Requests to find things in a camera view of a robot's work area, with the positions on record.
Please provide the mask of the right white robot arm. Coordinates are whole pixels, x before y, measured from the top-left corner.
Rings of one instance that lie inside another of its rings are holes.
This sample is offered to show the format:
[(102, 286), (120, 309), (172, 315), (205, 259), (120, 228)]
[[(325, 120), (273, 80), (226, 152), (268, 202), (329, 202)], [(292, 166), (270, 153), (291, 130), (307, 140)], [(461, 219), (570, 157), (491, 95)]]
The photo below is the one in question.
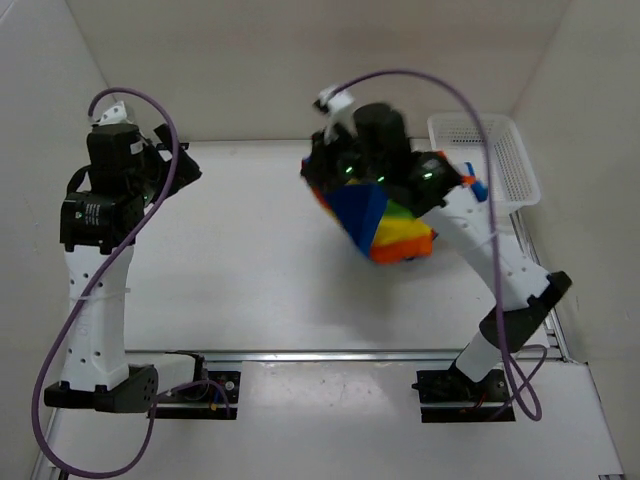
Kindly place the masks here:
[(473, 171), (443, 151), (413, 149), (399, 110), (335, 100), (314, 107), (326, 125), (312, 134), (300, 175), (360, 253), (391, 265), (426, 258), (443, 239), (493, 294), (477, 333), (435, 381), (460, 399), (476, 397), (503, 355), (524, 347), (563, 298), (570, 277), (532, 261), (491, 224), (495, 210)]

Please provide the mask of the rainbow striped shorts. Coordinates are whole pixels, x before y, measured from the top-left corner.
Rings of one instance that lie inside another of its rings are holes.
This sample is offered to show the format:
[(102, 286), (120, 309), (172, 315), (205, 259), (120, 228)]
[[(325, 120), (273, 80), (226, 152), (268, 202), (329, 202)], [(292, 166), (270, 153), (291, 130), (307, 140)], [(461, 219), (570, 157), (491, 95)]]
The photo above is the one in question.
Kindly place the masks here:
[(367, 168), (358, 156), (331, 165), (307, 157), (300, 175), (324, 211), (372, 262), (388, 265), (430, 256), (436, 231), (367, 181)]

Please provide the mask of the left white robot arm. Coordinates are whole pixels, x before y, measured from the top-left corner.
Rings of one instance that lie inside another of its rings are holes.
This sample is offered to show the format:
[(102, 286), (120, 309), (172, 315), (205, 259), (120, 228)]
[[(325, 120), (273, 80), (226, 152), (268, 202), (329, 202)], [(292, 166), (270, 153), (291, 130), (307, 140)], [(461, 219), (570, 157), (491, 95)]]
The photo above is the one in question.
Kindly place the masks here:
[(159, 387), (152, 365), (126, 360), (124, 313), (135, 228), (163, 191), (170, 195), (201, 171), (184, 149), (175, 176), (153, 142), (128, 121), (94, 124), (86, 138), (89, 164), (67, 185), (60, 242), (69, 271), (70, 328), (60, 379), (44, 391), (49, 407), (143, 413)]

